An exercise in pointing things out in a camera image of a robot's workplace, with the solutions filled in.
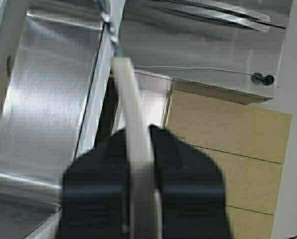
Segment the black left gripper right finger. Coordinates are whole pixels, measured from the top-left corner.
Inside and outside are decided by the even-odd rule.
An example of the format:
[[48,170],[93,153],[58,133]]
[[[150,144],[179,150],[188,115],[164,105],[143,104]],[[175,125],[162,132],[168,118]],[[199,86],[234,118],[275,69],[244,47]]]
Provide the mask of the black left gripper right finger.
[[169,130],[149,126],[165,239],[231,239],[226,189],[214,160]]

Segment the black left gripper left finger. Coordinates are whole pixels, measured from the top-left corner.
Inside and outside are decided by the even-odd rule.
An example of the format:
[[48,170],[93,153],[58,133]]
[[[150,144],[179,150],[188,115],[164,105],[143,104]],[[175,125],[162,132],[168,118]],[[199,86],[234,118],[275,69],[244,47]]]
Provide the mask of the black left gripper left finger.
[[128,239],[129,188],[122,129],[79,156],[65,171],[60,238]]

